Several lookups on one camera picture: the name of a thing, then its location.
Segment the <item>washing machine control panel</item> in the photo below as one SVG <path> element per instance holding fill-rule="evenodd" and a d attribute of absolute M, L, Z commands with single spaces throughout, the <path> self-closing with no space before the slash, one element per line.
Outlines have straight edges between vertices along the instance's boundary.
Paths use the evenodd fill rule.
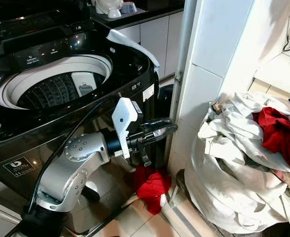
<path fill-rule="evenodd" d="M 80 49 L 85 39 L 85 33 L 80 33 L 14 52 L 13 56 L 23 71 L 68 56 L 71 51 Z"/>

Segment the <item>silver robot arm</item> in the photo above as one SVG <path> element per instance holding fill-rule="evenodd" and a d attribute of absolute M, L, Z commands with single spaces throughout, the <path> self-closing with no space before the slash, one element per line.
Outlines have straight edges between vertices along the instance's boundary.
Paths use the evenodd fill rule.
<path fill-rule="evenodd" d="M 132 122 L 142 119 L 137 103 L 120 98 L 112 115 L 120 147 L 109 154 L 101 132 L 83 134 L 67 142 L 60 157 L 55 158 L 43 174 L 36 203 L 50 211 L 70 212 L 80 196 L 88 177 L 110 157 L 129 157 L 126 138 Z"/>
<path fill-rule="evenodd" d="M 109 160 L 101 132 L 68 141 L 61 156 L 43 174 L 36 203 L 47 210 L 70 212 L 87 178 Z"/>
<path fill-rule="evenodd" d="M 110 158 L 124 160 L 130 153 L 140 152 L 144 165 L 150 165 L 144 146 L 173 133 L 177 125 L 169 118 L 140 124 L 142 118 L 136 102 L 120 98 L 112 115 L 115 131 L 83 134 L 67 141 L 62 153 L 40 179 L 37 205 L 31 212 L 24 213 L 19 226 L 7 236 L 59 236 L 67 213 L 76 205 L 87 178 Z M 129 134 L 132 127 L 137 133 Z"/>

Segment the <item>white clothes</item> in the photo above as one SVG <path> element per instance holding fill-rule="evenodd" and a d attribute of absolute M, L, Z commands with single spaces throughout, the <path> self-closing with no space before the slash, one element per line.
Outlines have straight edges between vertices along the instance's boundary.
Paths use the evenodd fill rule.
<path fill-rule="evenodd" d="M 231 233 L 260 232 L 279 222 L 290 223 L 287 184 L 265 171 L 268 167 L 290 172 L 290 167 L 280 153 L 261 146 L 263 131 L 252 120 L 252 113 L 267 106 L 290 115 L 285 103 L 248 93 L 236 93 L 209 123 L 208 113 L 185 168 L 192 202 L 209 221 Z M 248 157 L 259 167 L 248 165 Z"/>

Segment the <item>red cloth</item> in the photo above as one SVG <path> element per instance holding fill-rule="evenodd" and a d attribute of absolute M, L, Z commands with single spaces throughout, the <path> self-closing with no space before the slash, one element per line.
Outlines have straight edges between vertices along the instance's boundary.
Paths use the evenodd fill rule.
<path fill-rule="evenodd" d="M 134 190 L 154 215 L 161 211 L 160 197 L 168 192 L 171 187 L 171 178 L 166 171 L 155 172 L 150 167 L 138 166 L 133 176 Z"/>
<path fill-rule="evenodd" d="M 266 107 L 253 113 L 253 120 L 263 129 L 262 146 L 276 153 L 281 152 L 290 166 L 290 121 L 279 111 Z"/>

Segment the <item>washing machine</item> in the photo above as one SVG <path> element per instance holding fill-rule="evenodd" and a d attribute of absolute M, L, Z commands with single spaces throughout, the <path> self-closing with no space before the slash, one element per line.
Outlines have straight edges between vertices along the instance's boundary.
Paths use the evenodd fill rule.
<path fill-rule="evenodd" d="M 42 165 L 97 104 L 77 135 L 113 128 L 118 96 L 136 101 L 144 120 L 155 116 L 155 58 L 94 22 L 87 2 L 76 17 L 72 7 L 53 6 L 0 20 L 0 181 L 27 199 Z M 134 192 L 129 175 L 114 162 L 96 170 L 87 185 L 100 200 L 80 196 L 67 228 L 82 234 L 108 223 Z"/>

